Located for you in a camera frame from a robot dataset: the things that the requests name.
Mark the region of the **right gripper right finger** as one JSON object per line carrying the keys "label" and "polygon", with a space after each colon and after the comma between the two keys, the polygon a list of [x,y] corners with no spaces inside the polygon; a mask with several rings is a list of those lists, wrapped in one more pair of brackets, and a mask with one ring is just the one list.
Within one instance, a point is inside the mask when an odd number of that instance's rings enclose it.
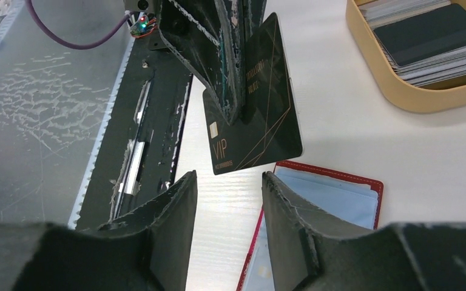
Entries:
{"label": "right gripper right finger", "polygon": [[262,175],[276,290],[466,290],[466,222],[394,222],[369,230]]}

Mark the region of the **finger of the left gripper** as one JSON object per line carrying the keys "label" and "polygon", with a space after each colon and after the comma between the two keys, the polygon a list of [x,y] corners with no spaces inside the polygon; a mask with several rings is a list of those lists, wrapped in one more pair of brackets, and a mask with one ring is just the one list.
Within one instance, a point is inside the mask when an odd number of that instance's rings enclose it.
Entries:
{"label": "finger of the left gripper", "polygon": [[167,48],[205,86],[225,121],[243,106],[243,1],[161,1]]}
{"label": "finger of the left gripper", "polygon": [[240,0],[238,2],[240,44],[244,44],[263,23],[266,3],[267,0]]}

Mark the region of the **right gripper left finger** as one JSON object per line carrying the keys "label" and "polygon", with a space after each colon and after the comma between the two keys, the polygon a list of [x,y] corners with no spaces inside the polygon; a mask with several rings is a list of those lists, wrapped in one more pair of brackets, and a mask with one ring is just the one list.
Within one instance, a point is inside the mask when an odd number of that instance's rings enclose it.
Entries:
{"label": "right gripper left finger", "polygon": [[0,223],[0,290],[184,290],[196,171],[97,229]]}

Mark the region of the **red card holder wallet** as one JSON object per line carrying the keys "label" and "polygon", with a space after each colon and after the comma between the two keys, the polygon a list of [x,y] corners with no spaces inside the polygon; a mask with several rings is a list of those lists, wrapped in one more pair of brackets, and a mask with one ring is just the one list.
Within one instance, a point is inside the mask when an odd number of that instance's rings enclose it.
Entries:
{"label": "red card holder wallet", "polygon": [[[295,161],[275,164],[274,174],[315,206],[366,229],[376,229],[383,182]],[[237,290],[274,290],[264,213],[258,216]]]}

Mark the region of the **black VIP credit card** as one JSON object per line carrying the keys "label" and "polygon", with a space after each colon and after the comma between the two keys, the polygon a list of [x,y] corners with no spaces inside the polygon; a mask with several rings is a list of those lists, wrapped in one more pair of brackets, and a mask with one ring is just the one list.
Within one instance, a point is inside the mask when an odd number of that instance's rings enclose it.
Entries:
{"label": "black VIP credit card", "polygon": [[257,167],[303,153],[299,119],[280,21],[272,12],[246,42],[245,105],[228,125],[203,92],[215,175]]}

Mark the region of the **yellow oval card tray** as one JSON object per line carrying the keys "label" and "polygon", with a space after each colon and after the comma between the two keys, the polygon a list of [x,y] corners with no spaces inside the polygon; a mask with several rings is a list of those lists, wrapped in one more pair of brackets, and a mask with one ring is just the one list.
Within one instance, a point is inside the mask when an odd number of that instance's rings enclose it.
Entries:
{"label": "yellow oval card tray", "polygon": [[466,1],[348,1],[346,21],[390,103],[415,113],[466,105]]}

